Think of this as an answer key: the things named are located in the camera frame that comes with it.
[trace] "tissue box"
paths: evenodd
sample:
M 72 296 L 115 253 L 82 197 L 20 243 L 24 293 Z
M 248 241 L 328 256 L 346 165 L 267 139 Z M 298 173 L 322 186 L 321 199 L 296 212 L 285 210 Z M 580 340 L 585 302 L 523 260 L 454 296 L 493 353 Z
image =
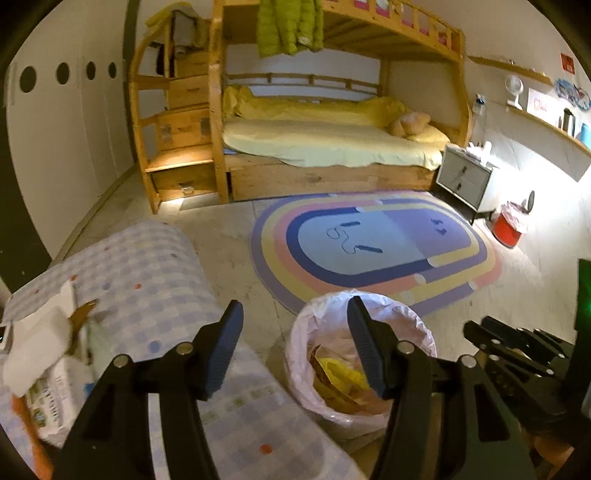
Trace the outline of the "tissue box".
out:
M 46 370 L 25 396 L 39 438 L 61 448 L 93 386 L 92 369 L 72 356 Z

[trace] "blue cup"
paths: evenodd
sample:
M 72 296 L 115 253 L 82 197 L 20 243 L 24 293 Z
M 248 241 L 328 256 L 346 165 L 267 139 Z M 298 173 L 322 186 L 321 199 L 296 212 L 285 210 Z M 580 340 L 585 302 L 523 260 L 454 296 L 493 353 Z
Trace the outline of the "blue cup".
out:
M 581 142 L 591 148 L 591 128 L 587 124 L 581 127 Z

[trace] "paper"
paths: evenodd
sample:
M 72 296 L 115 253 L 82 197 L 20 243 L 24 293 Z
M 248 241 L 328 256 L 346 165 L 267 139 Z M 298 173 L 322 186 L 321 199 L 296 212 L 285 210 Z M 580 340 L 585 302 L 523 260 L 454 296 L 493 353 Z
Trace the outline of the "paper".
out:
M 564 107 L 561 105 L 560 100 L 530 88 L 527 97 L 527 113 L 531 113 L 556 127 L 563 111 Z

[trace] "rug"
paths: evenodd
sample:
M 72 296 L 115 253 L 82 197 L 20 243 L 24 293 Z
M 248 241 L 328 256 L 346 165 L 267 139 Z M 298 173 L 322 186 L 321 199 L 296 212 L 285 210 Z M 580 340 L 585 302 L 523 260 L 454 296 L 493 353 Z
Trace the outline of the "rug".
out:
M 293 313 L 325 293 L 358 288 L 424 316 L 501 274 L 486 235 L 426 192 L 280 199 L 257 220 L 251 254 L 261 281 Z

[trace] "blue checkered tablecloth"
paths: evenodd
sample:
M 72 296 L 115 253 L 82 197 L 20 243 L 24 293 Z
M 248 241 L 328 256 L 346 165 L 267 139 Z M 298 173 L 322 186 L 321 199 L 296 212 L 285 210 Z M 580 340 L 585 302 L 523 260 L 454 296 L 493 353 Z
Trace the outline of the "blue checkered tablecloth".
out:
M 139 223 L 49 269 L 12 296 L 5 317 L 20 320 L 34 312 L 68 278 L 78 305 L 99 299 L 93 315 L 114 352 L 135 361 L 193 339 L 222 312 L 189 240 L 161 222 Z M 243 344 L 221 390 L 199 402 L 199 411 L 222 480 L 364 478 Z M 0 423 L 32 467 L 31 445 L 1 384 Z M 150 396 L 150 432 L 156 478 L 168 479 L 158 395 Z

